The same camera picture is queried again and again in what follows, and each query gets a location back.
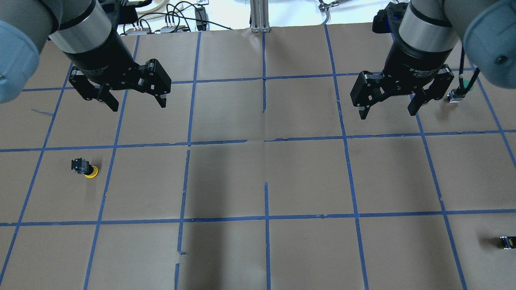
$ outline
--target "small black device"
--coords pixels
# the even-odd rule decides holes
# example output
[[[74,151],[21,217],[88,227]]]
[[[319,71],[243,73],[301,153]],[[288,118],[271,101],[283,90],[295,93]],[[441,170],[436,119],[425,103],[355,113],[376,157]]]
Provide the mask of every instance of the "small black device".
[[[197,30],[198,31],[206,31],[208,26],[208,16],[206,15],[206,8],[204,6],[195,8],[195,18],[197,20]]]
[[[500,242],[506,250],[516,249],[516,237],[500,237]]]

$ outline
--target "black cable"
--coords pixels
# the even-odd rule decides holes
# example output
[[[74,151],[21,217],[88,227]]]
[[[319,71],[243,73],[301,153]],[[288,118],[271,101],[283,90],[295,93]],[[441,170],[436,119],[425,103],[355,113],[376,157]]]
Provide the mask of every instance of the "black cable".
[[[140,16],[138,18],[138,21],[147,16],[147,15],[153,15],[153,14],[159,14],[159,15],[168,15],[168,13],[163,13],[163,12],[149,12],[149,13],[146,13],[146,14],[143,14],[142,16]],[[229,30],[233,30],[231,27],[227,27],[227,26],[224,26],[224,25],[221,25],[221,24],[218,24],[218,23],[215,23],[215,22],[212,22],[212,21],[208,21],[208,20],[202,20],[202,19],[196,19],[196,18],[188,18],[188,17],[183,17],[183,16],[179,16],[177,15],[176,13],[176,17],[180,17],[180,18],[183,18],[183,19],[189,19],[189,20],[195,20],[195,21],[199,21],[199,22],[203,22],[203,23],[211,23],[211,24],[214,24],[214,25],[217,25],[217,26],[220,26],[222,28],[225,28],[225,29],[229,29]]]
[[[174,8],[173,12],[175,12],[176,7],[175,7],[174,5],[172,5],[172,4],[167,4],[167,6],[166,6],[166,8],[167,8],[167,14],[169,14],[169,13],[170,13],[170,10],[168,10],[168,6],[169,6],[169,5],[170,5],[170,6],[172,6],[172,7]],[[167,18],[168,18],[168,22],[170,23],[170,26],[172,26],[172,24],[174,24],[174,25],[175,25],[174,15],[172,15],[172,22],[170,22],[170,16],[169,16],[169,15],[167,15],[167,16],[165,16],[165,23],[167,23]]]
[[[145,21],[145,23],[147,23],[147,26],[149,27],[149,33],[152,33],[151,25],[145,19],[140,20],[141,29],[143,30],[143,25],[141,24],[142,21]]]
[[[183,10],[184,10],[184,9],[179,10],[179,9],[178,9],[178,7],[177,7],[177,6],[178,6],[177,4],[176,4],[175,6],[174,6],[174,5],[172,5],[172,4],[167,4],[167,13],[169,13],[169,11],[168,11],[168,6],[169,6],[169,5],[170,5],[170,6],[172,6],[172,7],[174,8],[174,10],[173,10],[172,12],[173,12],[173,13],[175,13],[175,15],[178,17],[178,25],[177,25],[177,27],[179,27],[179,23],[181,22],[181,18],[179,18],[179,14],[177,14],[175,11],[177,10],[179,13],[181,13],[181,16],[183,16],[183,17],[184,17],[184,14],[183,14]],[[188,21],[186,21],[186,19],[185,19],[185,22],[186,22],[186,27],[188,27],[188,30],[189,30],[189,31],[191,31],[191,29],[190,29],[190,25],[188,24]]]
[[[181,3],[186,3],[186,4],[188,4],[188,6],[186,6],[186,8],[188,8],[188,7],[190,7],[190,6],[195,6],[195,5],[202,6],[202,5],[201,5],[201,4],[199,4],[199,3],[192,4],[192,3],[188,2],[188,1],[179,1],[179,2],[177,2],[175,5],[177,6],[177,5],[181,4]]]
[[[473,88],[473,85],[477,81],[478,75],[480,74],[480,69],[476,68],[475,72],[473,73],[473,76],[471,77],[470,83],[467,85],[467,87],[464,89],[464,93],[467,93]]]
[[[202,23],[211,23],[211,24],[214,24],[214,25],[220,26],[220,27],[225,28],[225,29],[233,30],[231,27],[227,27],[227,26],[224,26],[224,25],[221,25],[221,24],[215,23],[215,22],[208,21],[208,20],[202,20],[202,19],[196,19],[196,18],[188,18],[188,17],[182,17],[182,18],[184,18],[184,19],[190,19],[190,20],[195,20],[195,21],[199,21],[199,22],[202,22]]]
[[[459,64],[459,89],[461,89],[461,90],[464,89],[464,79],[463,79],[464,57],[465,57],[465,53],[464,53],[464,46],[463,46],[462,51],[460,52],[460,64]]]

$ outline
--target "white wall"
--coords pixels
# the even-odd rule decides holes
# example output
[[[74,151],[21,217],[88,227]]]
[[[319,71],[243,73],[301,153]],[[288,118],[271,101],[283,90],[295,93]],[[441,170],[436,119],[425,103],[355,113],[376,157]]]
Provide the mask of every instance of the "white wall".
[[[179,0],[169,0],[175,4]],[[387,6],[390,0],[352,0],[337,7],[330,8],[331,18],[328,24],[371,22],[378,10]],[[305,26],[321,24],[325,14],[317,8],[318,0],[269,0],[270,26]],[[206,6],[208,20],[233,29],[249,27],[251,8],[249,0],[210,0]],[[194,18],[194,9],[188,8],[185,17]],[[165,26],[164,18],[149,21],[153,30]],[[192,30],[196,30],[195,21],[188,21]],[[224,28],[210,24],[210,30]]]

